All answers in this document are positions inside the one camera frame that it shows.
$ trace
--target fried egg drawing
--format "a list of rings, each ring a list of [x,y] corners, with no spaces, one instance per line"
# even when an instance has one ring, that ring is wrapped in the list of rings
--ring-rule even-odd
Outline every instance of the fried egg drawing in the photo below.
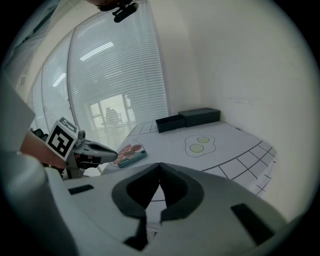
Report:
[[[192,135],[187,137],[185,152],[189,157],[198,158],[216,151],[215,137],[210,135]]]

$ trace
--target black box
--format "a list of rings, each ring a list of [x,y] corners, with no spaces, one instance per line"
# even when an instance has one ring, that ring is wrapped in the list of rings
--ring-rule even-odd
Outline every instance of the black box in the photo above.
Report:
[[[220,120],[220,110],[209,107],[180,111],[184,117],[185,127],[199,126]]]
[[[186,127],[185,119],[181,115],[173,115],[155,120],[159,133],[168,132],[178,128]]]

